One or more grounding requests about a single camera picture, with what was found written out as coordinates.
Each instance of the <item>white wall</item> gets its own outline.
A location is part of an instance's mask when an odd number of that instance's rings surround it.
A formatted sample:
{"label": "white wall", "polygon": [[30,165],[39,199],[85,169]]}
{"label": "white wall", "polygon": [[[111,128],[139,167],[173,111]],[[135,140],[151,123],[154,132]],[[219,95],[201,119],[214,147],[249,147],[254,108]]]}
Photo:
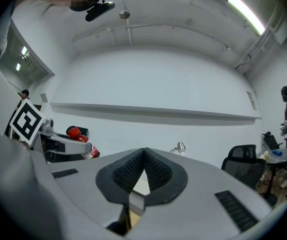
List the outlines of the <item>white wall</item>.
{"label": "white wall", "polygon": [[37,81],[33,81],[29,86],[29,100],[34,105],[42,105],[43,100],[41,97],[41,93],[43,93],[43,89],[45,88],[46,83],[48,82],[51,76],[44,76],[42,79]]}
{"label": "white wall", "polygon": [[247,91],[242,75],[197,53],[133,46],[78,56],[51,102],[261,117]]}
{"label": "white wall", "polygon": [[19,73],[17,73],[14,70],[11,70],[8,68],[7,65],[0,62],[0,71],[3,74],[3,76],[7,79],[7,81],[10,84],[10,87],[16,92],[21,92],[24,89],[29,89],[29,86],[31,84],[30,80],[20,76]]}
{"label": "white wall", "polygon": [[54,130],[65,133],[69,126],[89,129],[91,142],[101,156],[135,148],[170,151],[183,142],[186,155],[221,167],[230,149],[255,144],[261,149],[259,122],[252,119],[205,117],[126,111],[55,107]]}
{"label": "white wall", "polygon": [[[47,16],[43,15],[45,8],[45,3],[40,4],[40,1],[34,0],[20,4],[14,10],[11,26],[33,58],[53,76],[47,80],[40,92],[45,93],[50,101],[77,53],[70,49],[71,44],[69,45],[67,40],[57,38],[54,33],[56,29],[52,29],[53,26],[47,22]],[[47,104],[43,104],[41,111],[47,117],[52,117],[51,109],[45,109],[44,105]]]}
{"label": "white wall", "polygon": [[221,167],[234,146],[261,150],[260,111],[246,91],[254,94],[243,76],[196,53],[151,46],[84,54],[51,102],[54,130],[88,128],[102,156],[144,147],[170,151],[184,142],[187,156]]}
{"label": "white wall", "polygon": [[283,142],[280,124],[284,122],[286,103],[283,102],[281,89],[287,86],[287,39],[269,51],[248,79],[256,91],[264,132],[270,131],[278,143]]}

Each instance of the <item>ceiling light fixture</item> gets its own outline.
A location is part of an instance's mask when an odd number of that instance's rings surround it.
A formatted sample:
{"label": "ceiling light fixture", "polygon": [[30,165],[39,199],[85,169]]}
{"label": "ceiling light fixture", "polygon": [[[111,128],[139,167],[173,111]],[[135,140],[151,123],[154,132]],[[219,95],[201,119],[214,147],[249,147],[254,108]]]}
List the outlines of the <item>ceiling light fixture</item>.
{"label": "ceiling light fixture", "polygon": [[21,51],[22,55],[25,56],[25,55],[26,55],[26,52],[27,52],[27,48],[26,48],[26,47],[23,47],[23,48],[22,48],[22,51]]}
{"label": "ceiling light fixture", "polygon": [[21,67],[22,67],[22,66],[18,63],[18,64],[17,64],[17,67],[16,67],[15,69],[16,69],[17,71],[19,71]]}
{"label": "ceiling light fixture", "polygon": [[227,0],[227,1],[228,3],[236,7],[251,22],[251,24],[255,27],[255,29],[259,32],[260,35],[262,35],[263,32],[265,32],[264,25],[243,1],[241,0]]}

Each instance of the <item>table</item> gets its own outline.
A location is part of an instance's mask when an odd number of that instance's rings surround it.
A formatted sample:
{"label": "table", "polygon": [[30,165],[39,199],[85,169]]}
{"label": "table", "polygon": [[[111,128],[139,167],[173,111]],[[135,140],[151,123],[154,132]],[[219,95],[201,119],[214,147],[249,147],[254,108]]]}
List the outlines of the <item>table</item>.
{"label": "table", "polygon": [[[37,152],[31,152],[37,180],[49,190],[49,194],[57,204],[58,213],[62,219],[59,222],[64,227],[66,236],[73,236],[74,239],[85,239],[89,235],[93,239],[121,239],[120,235],[114,234],[106,228],[112,222],[118,222],[127,210],[122,204],[110,202],[105,198],[96,184],[96,176],[101,169],[111,166],[120,159],[127,159],[127,156],[131,156],[137,151],[137,149],[132,149],[104,155],[98,159],[51,164],[46,164],[43,157]],[[233,220],[228,211],[235,212],[237,209],[242,209],[257,221],[263,220],[262,222],[266,223],[266,218],[272,211],[271,206],[256,192],[225,171],[216,166],[166,151],[156,149],[148,151],[156,153],[160,161],[167,159],[167,163],[174,162],[184,168],[188,175],[187,185],[173,201],[146,206],[139,223],[127,233],[124,239],[218,240],[235,238],[242,232],[236,226],[241,219],[236,217]],[[145,151],[143,155],[153,156],[154,154],[150,155]],[[145,162],[145,159],[141,159],[139,163],[142,165],[142,162]],[[71,168],[76,169],[78,173],[56,179],[52,175],[54,172]],[[218,194],[227,194],[227,190],[233,194],[236,201],[231,195],[217,196]],[[107,191],[113,192],[112,188],[107,188]],[[125,194],[124,196],[129,204],[129,195]],[[242,216],[243,218],[245,216],[250,222],[248,227],[252,225],[250,216],[244,215],[244,213]],[[178,232],[178,228],[182,227],[185,230]]]}
{"label": "table", "polygon": [[274,206],[277,203],[277,196],[271,193],[274,177],[276,174],[276,167],[282,167],[287,165],[287,148],[280,148],[276,150],[281,151],[282,155],[274,154],[271,151],[269,152],[270,158],[266,160],[266,164],[267,166],[272,167],[271,179],[266,193],[261,193],[261,195],[263,195],[263,198],[266,199],[271,206]]}

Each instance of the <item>office chair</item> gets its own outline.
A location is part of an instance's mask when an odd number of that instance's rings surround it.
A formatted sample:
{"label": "office chair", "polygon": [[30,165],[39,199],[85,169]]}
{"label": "office chair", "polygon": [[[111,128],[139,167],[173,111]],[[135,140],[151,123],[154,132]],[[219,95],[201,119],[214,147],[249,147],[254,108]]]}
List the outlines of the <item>office chair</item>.
{"label": "office chair", "polygon": [[267,131],[266,133],[262,134],[263,135],[263,140],[264,142],[267,144],[268,148],[270,148],[270,150],[278,150],[280,149],[280,145],[283,144],[281,143],[277,143],[275,136],[271,135],[270,131]]}
{"label": "office chair", "polygon": [[223,160],[221,169],[255,190],[265,172],[266,161],[257,159],[256,145],[234,146]]}

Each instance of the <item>ceiling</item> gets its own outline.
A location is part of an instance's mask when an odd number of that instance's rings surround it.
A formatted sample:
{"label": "ceiling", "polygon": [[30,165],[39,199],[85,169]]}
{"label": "ceiling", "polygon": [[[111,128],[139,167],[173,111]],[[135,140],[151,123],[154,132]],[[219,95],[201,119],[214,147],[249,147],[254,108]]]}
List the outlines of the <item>ceiling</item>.
{"label": "ceiling", "polygon": [[[53,34],[66,40],[77,54],[118,46],[161,45],[198,52],[239,70],[245,57],[252,58],[248,53],[259,40],[253,26],[227,0],[106,1],[113,1],[115,8],[92,22],[85,20],[85,11],[56,6],[47,11],[45,19]],[[275,0],[243,1],[264,25],[270,23]],[[130,11],[128,20],[119,18],[124,8]],[[249,70],[250,63],[240,73],[246,75]]]}
{"label": "ceiling", "polygon": [[[7,35],[7,47],[4,55],[0,59],[0,63],[14,71],[19,78],[25,79],[27,82],[42,79],[48,73],[39,65],[39,63],[36,62],[31,54],[27,59],[22,58],[23,55],[21,52],[23,47],[24,45],[10,27]],[[21,65],[19,71],[16,70],[17,63],[20,63]]]}

